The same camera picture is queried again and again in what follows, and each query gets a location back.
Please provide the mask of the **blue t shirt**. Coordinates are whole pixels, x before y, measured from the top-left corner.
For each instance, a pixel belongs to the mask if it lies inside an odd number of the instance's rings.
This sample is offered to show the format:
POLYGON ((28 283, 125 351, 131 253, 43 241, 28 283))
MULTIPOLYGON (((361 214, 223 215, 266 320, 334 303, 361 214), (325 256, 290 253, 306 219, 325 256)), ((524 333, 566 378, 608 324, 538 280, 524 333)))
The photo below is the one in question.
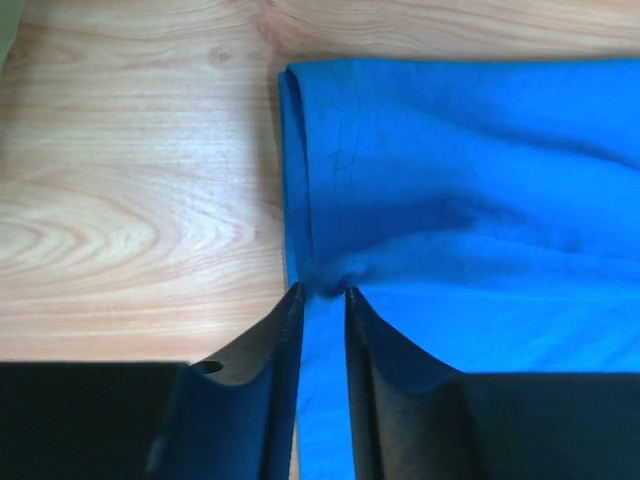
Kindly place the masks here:
POLYGON ((465 372, 638 371, 637 60, 337 59, 278 89, 304 478, 355 475, 351 286, 465 372))

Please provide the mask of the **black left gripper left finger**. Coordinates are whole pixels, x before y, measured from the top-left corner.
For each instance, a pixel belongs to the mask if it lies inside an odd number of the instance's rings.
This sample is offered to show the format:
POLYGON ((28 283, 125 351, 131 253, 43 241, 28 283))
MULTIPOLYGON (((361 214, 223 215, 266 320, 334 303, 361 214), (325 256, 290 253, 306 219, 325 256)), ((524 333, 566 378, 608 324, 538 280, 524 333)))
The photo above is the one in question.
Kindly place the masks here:
POLYGON ((294 284, 263 319, 182 370, 146 478, 288 478, 304 307, 294 284))

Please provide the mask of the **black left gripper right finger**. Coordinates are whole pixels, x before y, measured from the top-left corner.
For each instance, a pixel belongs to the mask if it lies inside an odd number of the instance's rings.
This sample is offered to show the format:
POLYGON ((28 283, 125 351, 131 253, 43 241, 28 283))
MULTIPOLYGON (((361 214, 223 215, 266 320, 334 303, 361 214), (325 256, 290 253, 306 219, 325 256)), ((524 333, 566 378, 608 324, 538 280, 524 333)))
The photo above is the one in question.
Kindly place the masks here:
POLYGON ((359 479, 496 479, 481 401, 492 377, 447 365, 345 293, 345 347, 359 479))

